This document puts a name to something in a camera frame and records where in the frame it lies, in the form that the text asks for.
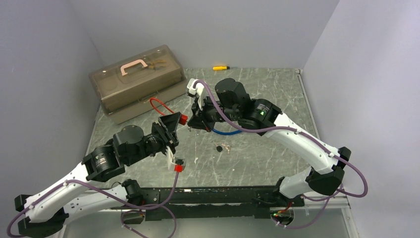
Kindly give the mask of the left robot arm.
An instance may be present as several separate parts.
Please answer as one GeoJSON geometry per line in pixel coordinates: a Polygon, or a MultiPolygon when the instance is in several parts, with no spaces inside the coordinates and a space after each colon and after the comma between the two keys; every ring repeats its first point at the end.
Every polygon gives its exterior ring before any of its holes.
{"type": "Polygon", "coordinates": [[[111,189],[99,189],[98,185],[158,153],[164,154],[169,167],[179,174],[185,163],[174,157],[179,144],[176,131],[186,121],[187,117],[179,112],[161,116],[152,124],[150,134],[144,134],[139,126],[128,125],[47,189],[17,196],[14,202],[18,214],[11,223],[18,226],[18,237],[46,238],[70,222],[103,209],[127,206],[141,212],[164,207],[164,202],[149,204],[133,179],[111,189]]]}

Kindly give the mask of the silver key bunch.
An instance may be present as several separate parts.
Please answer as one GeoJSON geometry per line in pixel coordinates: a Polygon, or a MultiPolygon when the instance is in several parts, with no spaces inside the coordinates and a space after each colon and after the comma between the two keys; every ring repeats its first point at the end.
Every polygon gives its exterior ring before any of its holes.
{"type": "Polygon", "coordinates": [[[230,154],[231,146],[224,143],[222,143],[221,145],[226,149],[227,154],[230,154]]]}

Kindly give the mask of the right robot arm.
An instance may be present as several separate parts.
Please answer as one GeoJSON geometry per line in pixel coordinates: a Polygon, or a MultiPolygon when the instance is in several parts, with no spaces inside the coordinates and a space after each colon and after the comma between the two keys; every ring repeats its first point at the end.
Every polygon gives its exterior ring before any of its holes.
{"type": "Polygon", "coordinates": [[[186,93],[195,99],[188,126],[212,131],[215,123],[227,119],[237,122],[240,131],[256,133],[279,142],[302,157],[309,167],[291,177],[281,177],[273,192],[273,200],[284,206],[298,195],[317,192],[332,196],[342,184],[345,164],[351,151],[329,146],[295,124],[279,107],[266,99],[252,99],[241,82],[233,78],[215,86],[218,99],[198,79],[191,78],[186,93]]]}

